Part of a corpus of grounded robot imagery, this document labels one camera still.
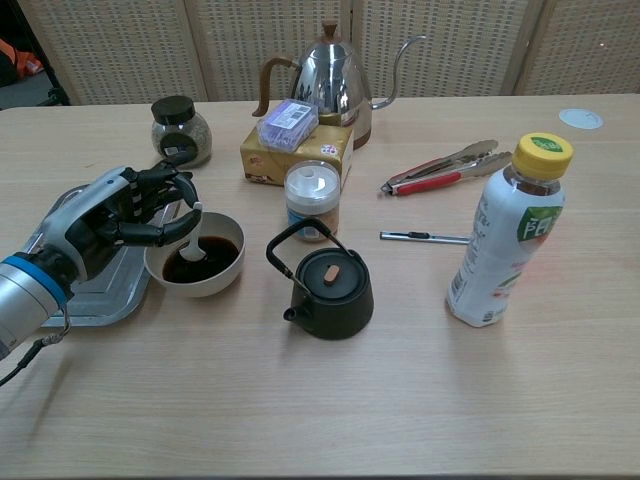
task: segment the white spoon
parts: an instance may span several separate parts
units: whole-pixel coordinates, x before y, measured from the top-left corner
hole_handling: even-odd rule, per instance
[[[194,210],[200,210],[202,212],[202,203],[195,202],[193,204]],[[189,244],[180,249],[180,255],[187,262],[197,262],[202,260],[206,253],[198,246],[198,238],[200,237],[200,227],[202,226],[202,216],[200,216],[200,221],[198,225],[196,225],[191,233],[189,234]]]

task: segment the white bowl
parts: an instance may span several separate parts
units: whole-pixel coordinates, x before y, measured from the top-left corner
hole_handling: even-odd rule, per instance
[[[238,249],[238,257],[229,267],[213,277],[193,283],[168,282],[162,276],[165,263],[181,245],[188,240],[183,238],[163,247],[147,247],[144,251],[144,265],[153,278],[167,292],[180,297],[207,297],[227,288],[242,270],[244,261],[244,232],[233,218],[221,213],[203,212],[200,237],[221,237],[232,242]]]

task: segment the cardboard box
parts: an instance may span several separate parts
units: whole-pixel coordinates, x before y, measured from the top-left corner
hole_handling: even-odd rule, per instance
[[[341,184],[351,168],[353,128],[318,125],[295,152],[286,153],[265,147],[254,128],[240,145],[244,175],[256,183],[284,185],[287,171],[304,160],[330,163],[340,174]]]

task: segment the black lid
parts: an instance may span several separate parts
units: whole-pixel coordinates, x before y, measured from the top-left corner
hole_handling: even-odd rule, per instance
[[[196,109],[193,100],[183,95],[164,97],[151,105],[151,113],[162,125],[178,125],[193,118]]]
[[[332,266],[338,267],[338,273],[329,281],[327,271]],[[339,248],[324,248],[308,255],[300,263],[297,276],[313,295],[325,300],[355,296],[367,283],[367,272],[361,261]]]

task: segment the kettle lid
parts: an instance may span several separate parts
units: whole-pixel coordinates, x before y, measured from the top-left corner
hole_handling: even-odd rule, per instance
[[[353,53],[353,46],[347,41],[342,41],[342,38],[335,34],[337,28],[337,21],[323,20],[323,35],[318,38],[317,43],[309,48],[306,56],[315,59],[330,58],[333,61],[351,55]]]
[[[369,272],[360,256],[339,248],[323,248],[307,255],[297,277],[314,296],[324,300],[349,301],[369,283]]]

